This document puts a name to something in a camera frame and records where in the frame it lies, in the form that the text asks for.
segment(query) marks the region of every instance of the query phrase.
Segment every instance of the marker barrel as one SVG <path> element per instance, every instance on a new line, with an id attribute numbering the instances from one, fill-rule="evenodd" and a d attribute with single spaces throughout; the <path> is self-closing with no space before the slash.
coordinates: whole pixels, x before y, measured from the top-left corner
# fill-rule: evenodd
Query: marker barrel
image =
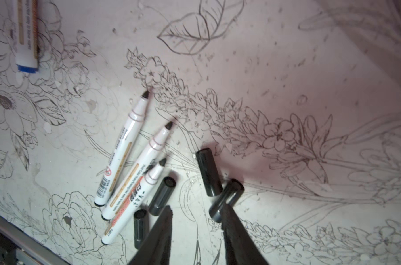
<path id="1" fill-rule="evenodd" d="M 147 172 L 145 176 L 140 178 L 136 188 L 132 193 L 130 193 L 129 197 L 121 205 L 115 218 L 106 229 L 105 234 L 102 237 L 102 242 L 104 244 L 110 244 L 113 242 L 115 237 L 118 236 L 118 234 L 124 229 L 131 219 L 131 216 L 133 216 L 136 209 L 139 208 L 143 200 L 147 197 L 156 184 L 155 181 L 150 181 L 150 183 L 148 181 L 152 179 L 157 181 L 163 169 L 163 166 L 157 164 L 155 167 L 153 167 L 153 169 Z"/>
<path id="2" fill-rule="evenodd" d="M 140 183 L 140 177 L 145 173 L 147 167 L 154 162 L 156 157 L 162 152 L 166 138 L 170 134 L 167 128 L 161 129 L 141 152 L 139 158 L 134 162 L 129 173 L 120 183 L 118 188 L 109 199 L 106 207 L 102 211 L 102 217 L 111 220 L 118 212 L 120 206 L 134 192 Z"/>
<path id="3" fill-rule="evenodd" d="M 148 99 L 141 97 L 137 105 L 128 115 L 124 127 L 121 129 L 121 133 L 115 144 L 115 149 L 106 166 L 105 173 L 103 174 L 102 181 L 100 182 L 94 199 L 94 203 L 98 206 L 105 205 L 111 197 L 113 188 L 116 186 L 116 182 L 127 161 L 133 143 L 143 126 L 147 103 Z"/>

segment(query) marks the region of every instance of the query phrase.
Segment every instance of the barcode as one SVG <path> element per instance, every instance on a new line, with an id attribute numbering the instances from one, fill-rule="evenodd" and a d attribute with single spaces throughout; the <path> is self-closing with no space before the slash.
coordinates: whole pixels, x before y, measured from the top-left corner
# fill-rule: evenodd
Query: barcode
<path id="1" fill-rule="evenodd" d="M 105 177 L 102 178 L 99 188 L 97 189 L 97 196 L 102 197 L 106 191 L 106 186 L 109 184 L 109 180 Z"/>

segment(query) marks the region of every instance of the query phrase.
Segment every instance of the gold label stripe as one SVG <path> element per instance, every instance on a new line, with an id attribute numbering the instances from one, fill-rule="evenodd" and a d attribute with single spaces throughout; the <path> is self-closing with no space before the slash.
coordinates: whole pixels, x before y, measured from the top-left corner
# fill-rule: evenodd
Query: gold label stripe
<path id="1" fill-rule="evenodd" d="M 19 43 L 23 45 L 22 0 L 17 0 L 17 23 L 19 31 Z"/>
<path id="2" fill-rule="evenodd" d="M 119 174 L 121 173 L 122 165 L 127 160 L 127 155 L 128 155 L 128 152 L 130 151 L 130 147 L 132 144 L 133 144 L 132 142 L 129 143 L 129 145 L 127 146 L 127 150 L 125 150 L 124 156 L 122 157 L 121 163 L 119 164 L 119 167 L 115 173 L 115 177 L 113 178 L 113 182 L 112 182 L 111 188 L 109 189 L 109 192 L 111 192 L 113 190 L 113 187 L 115 186 L 115 182 L 118 179 Z"/>
<path id="3" fill-rule="evenodd" d="M 34 58 L 37 59 L 38 58 L 38 46 L 37 46 L 37 39 L 38 39 L 38 35 L 37 35 L 37 0 L 32 0 L 32 33 L 33 33 L 33 52 L 34 52 Z"/>
<path id="4" fill-rule="evenodd" d="M 121 189 L 119 190 L 118 194 L 115 196 L 115 198 L 113 198 L 113 201 L 111 202 L 110 206 L 112 207 L 113 204 L 115 204 L 115 202 L 118 200 L 119 196 L 121 195 L 121 193 L 124 191 L 125 186 L 130 182 L 131 178 L 133 177 L 134 173 L 137 171 L 137 168 L 139 168 L 139 164 L 136 164 L 133 171 L 130 173 L 130 175 L 128 176 L 128 178 L 125 180 L 123 186 L 121 187 Z"/>

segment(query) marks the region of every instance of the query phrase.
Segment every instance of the flower center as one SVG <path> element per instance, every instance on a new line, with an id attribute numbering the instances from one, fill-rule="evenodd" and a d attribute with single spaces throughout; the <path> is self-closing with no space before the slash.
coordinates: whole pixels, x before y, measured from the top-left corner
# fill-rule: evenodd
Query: flower center
<path id="1" fill-rule="evenodd" d="M 5 108 L 5 109 L 12 109 L 13 108 L 13 103 L 12 101 L 3 95 L 0 95 L 0 105 Z"/>

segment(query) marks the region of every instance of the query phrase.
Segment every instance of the metal frame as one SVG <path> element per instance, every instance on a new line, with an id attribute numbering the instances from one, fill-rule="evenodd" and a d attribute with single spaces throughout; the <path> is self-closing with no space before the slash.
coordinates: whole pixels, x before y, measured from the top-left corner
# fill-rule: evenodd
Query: metal frame
<path id="1" fill-rule="evenodd" d="M 0 216 L 0 233 L 43 265 L 69 265 L 69 263 L 26 235 L 2 216 Z"/>

